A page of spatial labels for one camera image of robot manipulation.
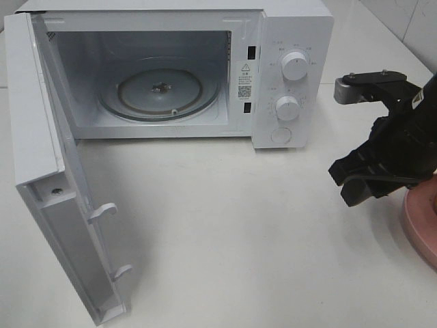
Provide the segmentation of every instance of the white tabletop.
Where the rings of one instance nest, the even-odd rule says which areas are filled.
[[[404,190],[348,208],[327,170],[368,137],[382,104],[341,106],[349,72],[431,73],[361,3],[335,16],[311,137],[302,150],[250,139],[82,141],[96,204],[132,304],[104,327],[434,327],[437,274],[399,223]],[[93,327],[14,189],[0,34],[0,326]]]

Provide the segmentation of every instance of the microwave door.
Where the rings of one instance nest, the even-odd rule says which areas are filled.
[[[126,311],[115,281],[131,266],[111,267],[98,223],[117,208],[92,203],[42,17],[7,16],[5,30],[16,188],[99,325]]]

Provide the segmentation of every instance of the power level knob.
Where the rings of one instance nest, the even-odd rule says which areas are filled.
[[[293,51],[287,54],[281,62],[282,74],[290,81],[297,81],[307,75],[308,59],[304,53]]]
[[[300,105],[296,98],[286,96],[278,99],[276,103],[276,115],[282,121],[291,121],[299,116]]]

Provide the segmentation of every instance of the sticker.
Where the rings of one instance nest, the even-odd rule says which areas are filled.
[[[240,100],[251,100],[253,96],[253,79],[255,65],[250,61],[237,61],[237,97]]]
[[[423,89],[421,89],[421,91],[419,91],[419,93],[412,99],[412,108],[416,109],[416,107],[419,106],[424,98]]]

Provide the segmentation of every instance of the microwave oven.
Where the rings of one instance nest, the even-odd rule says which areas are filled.
[[[320,0],[30,0],[5,18],[16,187],[94,322],[126,311],[80,139],[305,145],[333,18]]]

